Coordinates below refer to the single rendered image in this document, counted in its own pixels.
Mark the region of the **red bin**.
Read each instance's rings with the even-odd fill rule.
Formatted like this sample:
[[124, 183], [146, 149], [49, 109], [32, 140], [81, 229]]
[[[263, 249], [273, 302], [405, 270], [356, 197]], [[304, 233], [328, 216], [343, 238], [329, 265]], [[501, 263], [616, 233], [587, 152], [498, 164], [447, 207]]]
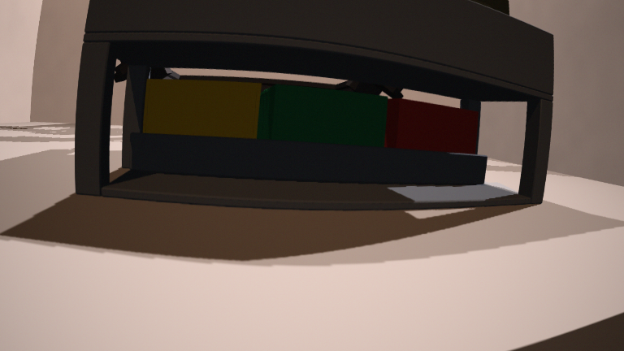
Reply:
[[478, 111], [389, 98], [384, 147], [475, 154]]

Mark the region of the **green open bin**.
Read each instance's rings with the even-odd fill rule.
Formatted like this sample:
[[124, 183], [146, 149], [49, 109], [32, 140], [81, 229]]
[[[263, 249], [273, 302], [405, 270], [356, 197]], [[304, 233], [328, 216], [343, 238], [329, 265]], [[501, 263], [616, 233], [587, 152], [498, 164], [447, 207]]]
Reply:
[[384, 147], [388, 97], [275, 84], [261, 92], [257, 139]]

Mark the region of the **dark grey shelf rack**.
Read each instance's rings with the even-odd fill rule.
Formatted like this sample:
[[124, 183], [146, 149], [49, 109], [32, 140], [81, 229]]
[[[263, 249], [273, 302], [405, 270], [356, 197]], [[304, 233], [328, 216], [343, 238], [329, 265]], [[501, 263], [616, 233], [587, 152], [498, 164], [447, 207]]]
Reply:
[[[280, 210], [543, 202], [553, 34], [471, 0], [89, 0], [76, 99], [76, 194]], [[110, 182], [116, 59], [128, 64]], [[141, 133], [151, 67], [318, 76], [461, 99], [475, 154]], [[527, 102], [518, 194], [484, 184], [481, 102]]]

